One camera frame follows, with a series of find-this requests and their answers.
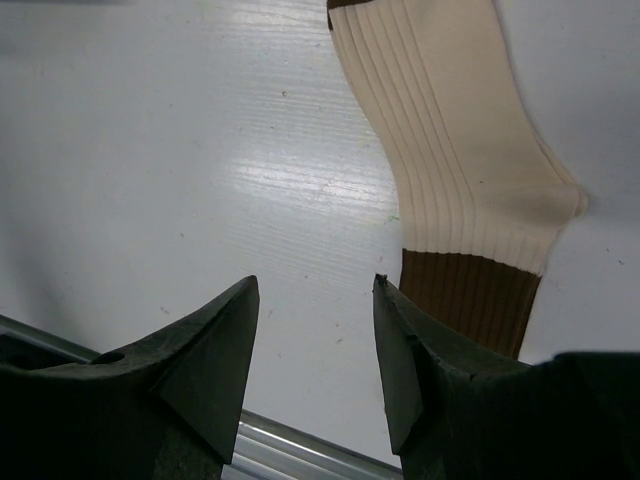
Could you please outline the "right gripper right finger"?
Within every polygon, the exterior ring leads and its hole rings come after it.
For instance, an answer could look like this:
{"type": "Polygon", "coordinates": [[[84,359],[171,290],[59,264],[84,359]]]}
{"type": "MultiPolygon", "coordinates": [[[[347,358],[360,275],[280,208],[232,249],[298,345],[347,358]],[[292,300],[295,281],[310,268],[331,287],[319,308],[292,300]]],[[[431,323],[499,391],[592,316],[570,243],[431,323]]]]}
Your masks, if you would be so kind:
{"type": "Polygon", "coordinates": [[[635,479],[639,357],[526,365],[423,313],[387,278],[373,317],[392,451],[407,479],[635,479]]]}

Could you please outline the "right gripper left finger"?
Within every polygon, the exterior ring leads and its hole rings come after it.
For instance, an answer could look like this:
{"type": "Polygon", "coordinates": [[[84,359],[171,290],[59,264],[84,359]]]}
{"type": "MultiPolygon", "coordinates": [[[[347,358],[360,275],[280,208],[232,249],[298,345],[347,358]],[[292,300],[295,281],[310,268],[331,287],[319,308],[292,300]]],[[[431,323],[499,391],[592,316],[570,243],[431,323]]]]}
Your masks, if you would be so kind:
{"type": "Polygon", "coordinates": [[[129,345],[79,349],[1,322],[5,479],[217,479],[232,460],[259,312],[248,276],[129,345]]]}

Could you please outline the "beige brown striped sock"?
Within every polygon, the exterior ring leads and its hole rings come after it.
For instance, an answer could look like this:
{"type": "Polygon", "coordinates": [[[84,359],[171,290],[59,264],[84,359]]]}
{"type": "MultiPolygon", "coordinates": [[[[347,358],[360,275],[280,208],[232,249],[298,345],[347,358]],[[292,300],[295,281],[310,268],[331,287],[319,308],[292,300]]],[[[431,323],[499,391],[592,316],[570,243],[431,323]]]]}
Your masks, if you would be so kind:
{"type": "Polygon", "coordinates": [[[517,358],[547,260],[587,205],[538,135],[490,1],[331,1],[328,27],[396,184],[401,291],[517,358]]]}

